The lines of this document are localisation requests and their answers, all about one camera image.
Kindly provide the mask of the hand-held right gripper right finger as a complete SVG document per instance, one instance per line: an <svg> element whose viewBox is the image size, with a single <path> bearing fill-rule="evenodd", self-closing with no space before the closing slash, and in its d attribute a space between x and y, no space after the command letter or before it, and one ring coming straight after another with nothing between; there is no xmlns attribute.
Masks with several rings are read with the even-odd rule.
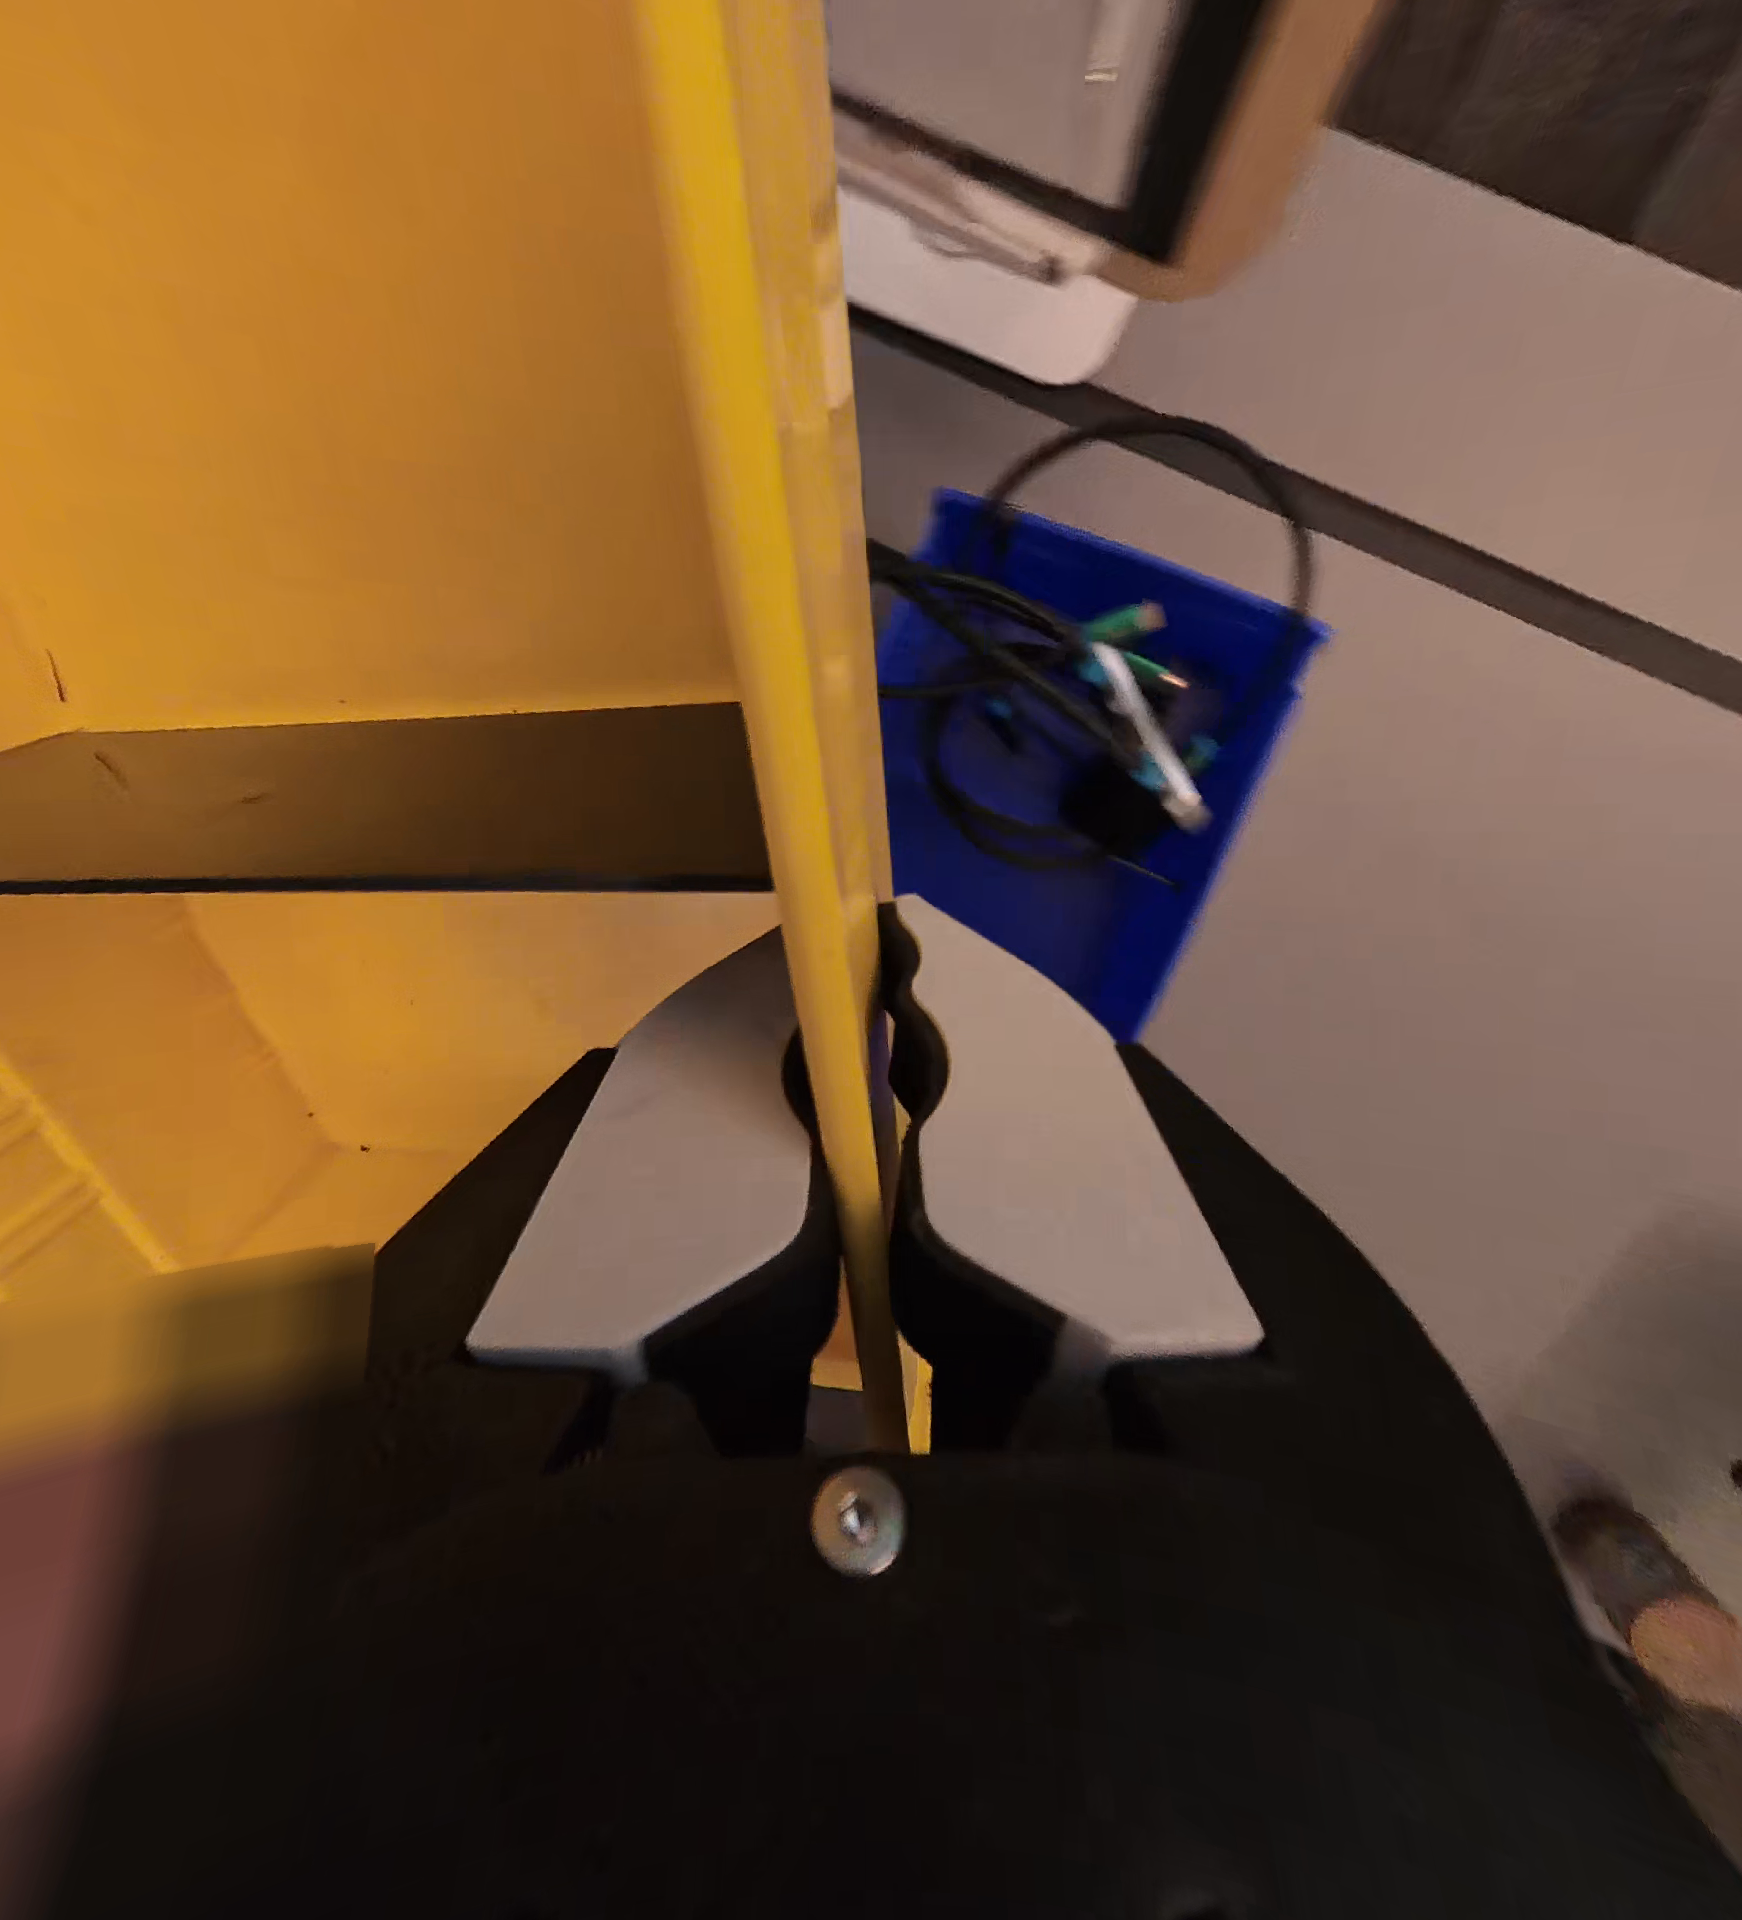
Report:
<svg viewBox="0 0 1742 1920"><path fill-rule="evenodd" d="M1056 1357L1245 1357L1264 1339L1112 1034L919 895L895 901L940 1092L909 1107L925 1227L1056 1316Z"/></svg>

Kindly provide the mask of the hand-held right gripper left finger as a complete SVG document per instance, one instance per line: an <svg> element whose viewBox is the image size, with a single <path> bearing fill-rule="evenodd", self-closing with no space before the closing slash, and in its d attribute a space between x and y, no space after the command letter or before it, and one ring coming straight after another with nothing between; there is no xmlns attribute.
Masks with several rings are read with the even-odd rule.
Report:
<svg viewBox="0 0 1742 1920"><path fill-rule="evenodd" d="M785 1092L794 1003L771 928L619 1040L466 1350L643 1379L651 1342L787 1251L812 1147Z"/></svg>

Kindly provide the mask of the blue plastic bin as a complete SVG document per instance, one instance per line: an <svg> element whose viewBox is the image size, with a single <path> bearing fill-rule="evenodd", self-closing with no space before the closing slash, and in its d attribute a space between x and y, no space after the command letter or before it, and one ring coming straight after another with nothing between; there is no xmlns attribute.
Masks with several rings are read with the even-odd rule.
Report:
<svg viewBox="0 0 1742 1920"><path fill-rule="evenodd" d="M938 490L877 642L887 849L915 892L1134 1042L1194 932L1330 629L1283 601L977 494ZM1209 825L1139 863L1059 822L1088 762L1130 768L1083 645L1130 664Z"/></svg>

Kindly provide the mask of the silver hdmi adapter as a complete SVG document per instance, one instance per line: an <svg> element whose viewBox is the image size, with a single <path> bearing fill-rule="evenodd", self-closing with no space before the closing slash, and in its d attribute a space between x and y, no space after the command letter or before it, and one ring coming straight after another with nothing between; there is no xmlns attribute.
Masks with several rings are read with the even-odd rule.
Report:
<svg viewBox="0 0 1742 1920"><path fill-rule="evenodd" d="M1172 828L1181 832L1205 828L1209 808L1178 746L1149 706L1130 656L1106 640L1090 640L1083 645L1083 659L1090 666L1090 678L1097 684L1106 706L1121 729L1134 778L1151 793Z"/></svg>

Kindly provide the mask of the yellow plastic bin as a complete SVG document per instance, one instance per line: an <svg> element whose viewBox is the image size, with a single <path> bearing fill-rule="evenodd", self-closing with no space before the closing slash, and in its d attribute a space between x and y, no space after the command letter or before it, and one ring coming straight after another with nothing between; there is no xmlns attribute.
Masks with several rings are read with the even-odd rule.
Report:
<svg viewBox="0 0 1742 1920"><path fill-rule="evenodd" d="M906 1444L824 55L0 3L0 1316L383 1243L773 907Z"/></svg>

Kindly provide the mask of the small black box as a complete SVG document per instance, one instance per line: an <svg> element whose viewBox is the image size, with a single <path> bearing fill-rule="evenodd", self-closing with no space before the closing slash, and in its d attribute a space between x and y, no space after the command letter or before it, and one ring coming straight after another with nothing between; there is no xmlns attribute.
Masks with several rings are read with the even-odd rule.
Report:
<svg viewBox="0 0 1742 1920"><path fill-rule="evenodd" d="M1108 859L1139 863L1176 831L1162 799L1112 759L1088 762L1059 795L1059 822Z"/></svg>

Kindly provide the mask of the white sign stand base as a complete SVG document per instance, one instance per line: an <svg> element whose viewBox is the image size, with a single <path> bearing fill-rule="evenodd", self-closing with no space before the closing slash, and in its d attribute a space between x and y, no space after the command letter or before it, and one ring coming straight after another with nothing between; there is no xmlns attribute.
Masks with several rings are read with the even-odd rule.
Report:
<svg viewBox="0 0 1742 1920"><path fill-rule="evenodd" d="M1039 386L1093 380L1139 301L1095 276L1043 283L840 189L853 307Z"/></svg>

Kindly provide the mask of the wooden sign board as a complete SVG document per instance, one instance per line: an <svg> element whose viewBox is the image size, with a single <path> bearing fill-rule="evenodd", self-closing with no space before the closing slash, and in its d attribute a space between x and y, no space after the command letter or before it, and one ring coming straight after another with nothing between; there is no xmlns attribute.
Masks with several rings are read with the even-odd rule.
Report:
<svg viewBox="0 0 1742 1920"><path fill-rule="evenodd" d="M1280 230L1385 1L1190 3L1095 276L1137 301L1216 292Z"/></svg>

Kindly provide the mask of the clear acrylic sign holder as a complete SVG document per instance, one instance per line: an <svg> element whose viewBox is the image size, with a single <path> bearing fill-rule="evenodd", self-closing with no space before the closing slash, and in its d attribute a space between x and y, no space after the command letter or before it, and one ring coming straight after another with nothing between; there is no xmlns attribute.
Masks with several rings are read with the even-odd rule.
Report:
<svg viewBox="0 0 1742 1920"><path fill-rule="evenodd" d="M1095 276L1184 1L831 1L840 185L926 249L1039 284Z"/></svg>

